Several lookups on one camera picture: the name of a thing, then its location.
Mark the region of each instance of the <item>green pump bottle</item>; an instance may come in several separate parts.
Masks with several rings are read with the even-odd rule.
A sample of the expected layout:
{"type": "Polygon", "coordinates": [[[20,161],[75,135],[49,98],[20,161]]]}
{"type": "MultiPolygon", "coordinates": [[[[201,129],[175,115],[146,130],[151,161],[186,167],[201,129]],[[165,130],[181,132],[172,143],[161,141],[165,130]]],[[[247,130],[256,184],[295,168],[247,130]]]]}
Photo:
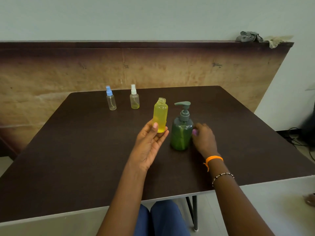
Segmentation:
{"type": "Polygon", "coordinates": [[[175,105],[182,105],[183,110],[180,112],[180,116],[175,118],[172,125],[171,133],[171,146],[175,150],[185,150],[189,146],[189,141],[191,138],[191,133],[193,130],[194,123],[189,118],[190,102],[178,102],[175,105]]]}

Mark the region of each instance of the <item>table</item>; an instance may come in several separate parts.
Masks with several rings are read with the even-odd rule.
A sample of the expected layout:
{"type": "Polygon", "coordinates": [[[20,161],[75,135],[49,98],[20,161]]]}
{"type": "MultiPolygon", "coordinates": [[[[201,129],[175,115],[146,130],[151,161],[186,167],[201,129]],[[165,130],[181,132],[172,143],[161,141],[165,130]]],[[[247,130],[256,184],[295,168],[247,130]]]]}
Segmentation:
{"type": "MultiPolygon", "coordinates": [[[[167,126],[190,101],[194,123],[207,123],[218,150],[239,185],[315,174],[315,166],[256,115],[219,86],[138,89],[140,108],[130,106],[130,90],[71,93],[0,178],[0,222],[108,206],[134,145],[153,116],[159,97],[168,104],[167,126]]],[[[213,190],[203,158],[193,146],[175,151],[168,137],[150,167],[142,200],[193,197],[213,190]]]]}

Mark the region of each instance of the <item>blue pants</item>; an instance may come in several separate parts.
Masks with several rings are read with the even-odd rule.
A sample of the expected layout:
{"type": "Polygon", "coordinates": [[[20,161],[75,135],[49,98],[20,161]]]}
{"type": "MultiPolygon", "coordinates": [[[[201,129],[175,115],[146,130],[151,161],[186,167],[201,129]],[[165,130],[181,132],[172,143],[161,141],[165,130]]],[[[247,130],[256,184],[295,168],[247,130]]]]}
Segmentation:
{"type": "Polygon", "coordinates": [[[190,236],[178,206],[170,199],[151,208],[140,205],[134,236],[190,236]]]}

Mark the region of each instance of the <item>white spray cap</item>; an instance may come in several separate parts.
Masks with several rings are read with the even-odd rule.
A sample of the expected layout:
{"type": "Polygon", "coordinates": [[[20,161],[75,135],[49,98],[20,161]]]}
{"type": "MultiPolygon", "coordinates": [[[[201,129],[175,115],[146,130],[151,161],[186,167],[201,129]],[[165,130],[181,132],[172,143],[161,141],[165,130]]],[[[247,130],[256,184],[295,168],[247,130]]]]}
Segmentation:
{"type": "Polygon", "coordinates": [[[131,85],[131,94],[137,94],[136,85],[135,84],[131,85]]]}

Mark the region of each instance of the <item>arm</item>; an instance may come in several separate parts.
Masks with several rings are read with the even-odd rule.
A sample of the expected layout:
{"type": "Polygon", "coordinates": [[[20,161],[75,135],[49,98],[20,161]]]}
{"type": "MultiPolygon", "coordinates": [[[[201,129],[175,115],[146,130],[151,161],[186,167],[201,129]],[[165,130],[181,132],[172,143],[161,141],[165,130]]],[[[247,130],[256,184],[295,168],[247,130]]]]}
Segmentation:
{"type": "MultiPolygon", "coordinates": [[[[193,135],[193,142],[202,156],[205,159],[209,156],[220,156],[212,130],[206,124],[201,125],[200,123],[196,124],[196,128],[199,134],[193,135]]],[[[221,159],[209,161],[208,166],[211,179],[220,173],[229,172],[221,159]]],[[[226,230],[230,236],[274,236],[233,177],[230,175],[220,176],[215,180],[214,187],[226,230]]]]}
{"type": "Polygon", "coordinates": [[[150,121],[138,134],[97,236],[134,234],[147,170],[169,133],[167,127],[164,133],[157,130],[150,121]]]}

